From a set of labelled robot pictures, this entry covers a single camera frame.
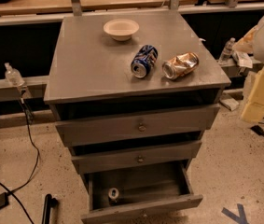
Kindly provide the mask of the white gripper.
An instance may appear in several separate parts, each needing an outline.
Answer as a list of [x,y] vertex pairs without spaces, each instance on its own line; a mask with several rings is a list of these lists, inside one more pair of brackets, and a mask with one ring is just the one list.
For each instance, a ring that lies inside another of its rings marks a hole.
[[[258,26],[252,27],[232,47],[234,51],[255,54],[257,52]],[[243,106],[241,120],[257,123],[264,118],[264,68],[256,74],[256,80],[248,98],[250,103]]]

